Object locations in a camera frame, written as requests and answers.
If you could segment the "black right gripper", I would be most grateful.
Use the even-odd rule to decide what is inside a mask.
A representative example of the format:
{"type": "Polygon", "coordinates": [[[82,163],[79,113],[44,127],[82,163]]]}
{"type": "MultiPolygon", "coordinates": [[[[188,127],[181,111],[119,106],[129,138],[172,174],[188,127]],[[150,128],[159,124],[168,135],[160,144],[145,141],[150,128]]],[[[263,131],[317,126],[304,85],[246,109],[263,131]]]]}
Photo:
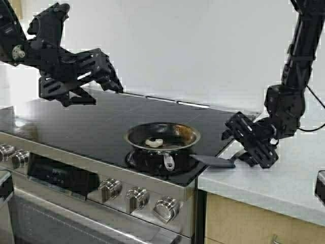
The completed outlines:
{"type": "Polygon", "coordinates": [[[278,160],[276,145],[271,143],[275,138],[275,129],[263,120],[253,122],[242,112],[237,112],[225,122],[226,130],[222,140],[233,137],[244,147],[245,153],[239,159],[253,167],[271,168],[278,160]]]}

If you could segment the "black robot base left edge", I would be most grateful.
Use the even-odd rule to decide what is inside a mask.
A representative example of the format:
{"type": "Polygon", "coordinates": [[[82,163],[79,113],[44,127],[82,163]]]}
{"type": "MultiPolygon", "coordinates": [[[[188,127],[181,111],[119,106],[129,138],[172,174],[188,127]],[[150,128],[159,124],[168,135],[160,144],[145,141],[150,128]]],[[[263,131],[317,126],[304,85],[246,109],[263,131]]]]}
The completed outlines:
{"type": "Polygon", "coordinates": [[[1,200],[5,201],[13,192],[14,186],[11,173],[1,170],[1,200]]]}

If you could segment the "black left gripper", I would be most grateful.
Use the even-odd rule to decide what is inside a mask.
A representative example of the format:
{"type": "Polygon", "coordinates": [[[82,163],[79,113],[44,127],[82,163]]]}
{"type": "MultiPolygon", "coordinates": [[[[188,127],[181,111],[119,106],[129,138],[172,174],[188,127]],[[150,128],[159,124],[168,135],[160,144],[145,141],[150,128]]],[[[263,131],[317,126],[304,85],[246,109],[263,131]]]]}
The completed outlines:
{"type": "Polygon", "coordinates": [[[101,49],[72,53],[61,46],[69,4],[55,3],[34,16],[27,33],[26,64],[40,72],[39,96],[59,99],[63,107],[96,105],[82,86],[95,81],[102,90],[123,93],[123,86],[109,56],[101,49]]]}

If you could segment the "black robot base right edge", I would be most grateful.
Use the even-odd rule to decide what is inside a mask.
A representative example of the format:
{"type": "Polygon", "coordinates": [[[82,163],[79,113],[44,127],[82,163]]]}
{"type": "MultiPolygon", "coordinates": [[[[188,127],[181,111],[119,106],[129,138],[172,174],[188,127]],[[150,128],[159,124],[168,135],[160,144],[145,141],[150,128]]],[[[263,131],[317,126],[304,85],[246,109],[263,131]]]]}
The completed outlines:
{"type": "Polygon", "coordinates": [[[316,185],[315,185],[315,196],[325,204],[325,194],[324,194],[324,170],[319,171],[317,174],[316,185]]]}

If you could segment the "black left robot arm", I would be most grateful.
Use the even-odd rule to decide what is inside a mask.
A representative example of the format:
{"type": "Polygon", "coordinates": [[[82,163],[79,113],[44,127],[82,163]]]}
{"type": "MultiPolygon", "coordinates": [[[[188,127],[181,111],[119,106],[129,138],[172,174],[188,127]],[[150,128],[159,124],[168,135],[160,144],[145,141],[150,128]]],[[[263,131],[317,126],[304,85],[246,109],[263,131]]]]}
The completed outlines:
{"type": "Polygon", "coordinates": [[[72,53],[61,46],[69,4],[55,3],[34,16],[27,39],[9,1],[1,1],[1,62],[39,70],[39,97],[62,106],[94,105],[82,86],[95,81],[104,91],[123,92],[109,56],[101,49],[72,53]]]}

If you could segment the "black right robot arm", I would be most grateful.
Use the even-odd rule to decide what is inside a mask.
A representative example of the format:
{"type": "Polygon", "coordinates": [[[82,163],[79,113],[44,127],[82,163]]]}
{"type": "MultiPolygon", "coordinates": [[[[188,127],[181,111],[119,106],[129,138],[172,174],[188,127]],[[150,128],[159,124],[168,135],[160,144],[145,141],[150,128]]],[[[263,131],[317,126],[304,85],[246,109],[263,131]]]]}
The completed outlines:
{"type": "Polygon", "coordinates": [[[271,141],[294,136],[306,110],[305,90],[324,26],[324,1],[292,1],[292,5],[299,16],[281,83],[267,89],[268,116],[252,121],[237,112],[225,123],[227,130],[222,134],[223,139],[233,137],[242,144],[245,152],[240,160],[251,167],[268,169],[275,164],[277,146],[271,141]]]}

